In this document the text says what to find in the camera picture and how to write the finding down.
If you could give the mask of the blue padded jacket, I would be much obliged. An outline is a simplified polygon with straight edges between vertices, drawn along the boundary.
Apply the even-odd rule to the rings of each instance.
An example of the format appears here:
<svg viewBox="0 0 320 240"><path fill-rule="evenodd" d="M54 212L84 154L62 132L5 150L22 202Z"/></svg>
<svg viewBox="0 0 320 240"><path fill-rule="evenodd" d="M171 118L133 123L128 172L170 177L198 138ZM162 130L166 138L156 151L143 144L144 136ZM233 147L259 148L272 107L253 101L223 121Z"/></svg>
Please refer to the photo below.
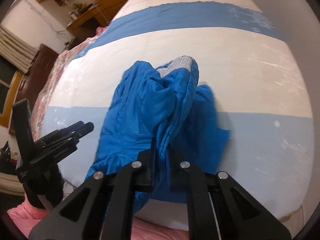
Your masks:
<svg viewBox="0 0 320 240"><path fill-rule="evenodd" d="M114 91L87 175L116 173L155 145L153 191L136 193L134 210L150 199L185 203L183 192L169 190L168 149L181 151L186 161L214 174L230 135L217 124L211 88L198 81L192 57L180 56L158 68L135 62Z"/></svg>

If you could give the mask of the pink floral quilt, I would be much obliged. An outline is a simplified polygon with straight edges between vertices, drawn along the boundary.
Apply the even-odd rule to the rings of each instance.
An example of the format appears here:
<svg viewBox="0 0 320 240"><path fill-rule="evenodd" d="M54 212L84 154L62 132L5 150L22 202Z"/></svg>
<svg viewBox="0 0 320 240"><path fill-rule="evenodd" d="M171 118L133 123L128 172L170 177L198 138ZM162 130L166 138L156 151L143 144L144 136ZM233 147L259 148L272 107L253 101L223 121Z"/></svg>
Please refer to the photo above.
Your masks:
<svg viewBox="0 0 320 240"><path fill-rule="evenodd" d="M40 139L41 128L44 120L44 115L48 108L49 102L51 100L53 91L55 90L64 70L71 62L76 54L84 50L86 47L91 45L101 34L107 31L108 27L98 27L95 31L95 36L89 37L84 40L84 42L75 46L72 49L67 49L63 51L56 59L54 66L48 76L46 84L40 91L33 110L31 111L31 131L34 140Z"/></svg>

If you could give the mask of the dark wooden headboard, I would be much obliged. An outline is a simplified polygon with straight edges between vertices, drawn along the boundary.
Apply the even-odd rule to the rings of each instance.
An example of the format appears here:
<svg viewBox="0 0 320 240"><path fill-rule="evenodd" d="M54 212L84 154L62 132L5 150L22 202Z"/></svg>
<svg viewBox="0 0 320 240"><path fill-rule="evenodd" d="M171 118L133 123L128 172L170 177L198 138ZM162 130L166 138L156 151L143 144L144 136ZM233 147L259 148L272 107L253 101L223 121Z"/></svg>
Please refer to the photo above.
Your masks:
<svg viewBox="0 0 320 240"><path fill-rule="evenodd" d="M20 84L14 90L16 92L15 100L12 98L12 92L7 93L6 102L9 102L10 107L16 101L27 98L30 109L33 110L35 101L43 89L57 57L58 53L52 48L43 43L40 45L27 74L22 76Z"/></svg>

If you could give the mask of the blue and white striped bedsheet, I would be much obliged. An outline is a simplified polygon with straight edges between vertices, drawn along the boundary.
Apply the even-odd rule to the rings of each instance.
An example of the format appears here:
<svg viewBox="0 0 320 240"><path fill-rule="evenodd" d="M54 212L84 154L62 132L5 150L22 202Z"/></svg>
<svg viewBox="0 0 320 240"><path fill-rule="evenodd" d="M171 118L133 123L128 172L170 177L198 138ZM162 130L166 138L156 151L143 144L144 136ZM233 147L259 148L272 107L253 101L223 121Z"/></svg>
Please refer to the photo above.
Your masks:
<svg viewBox="0 0 320 240"><path fill-rule="evenodd" d="M137 61L154 68L180 57L199 67L213 93L217 124L230 132L225 171L296 235L314 156L307 89L288 45L251 0L129 0L64 70L41 136L77 121L94 131L59 164L79 186L95 160L101 129L123 74Z"/></svg>

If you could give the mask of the wooden desk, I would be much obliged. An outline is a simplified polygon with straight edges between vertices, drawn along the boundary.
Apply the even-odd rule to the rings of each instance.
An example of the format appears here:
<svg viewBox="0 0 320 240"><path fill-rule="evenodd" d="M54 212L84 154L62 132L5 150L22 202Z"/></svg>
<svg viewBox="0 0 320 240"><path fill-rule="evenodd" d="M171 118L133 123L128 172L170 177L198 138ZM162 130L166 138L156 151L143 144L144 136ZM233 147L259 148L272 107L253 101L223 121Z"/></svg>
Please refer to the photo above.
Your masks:
<svg viewBox="0 0 320 240"><path fill-rule="evenodd" d="M110 15L100 3L95 3L86 12L72 20L67 30L80 40L95 36L97 27L106 27L110 22Z"/></svg>

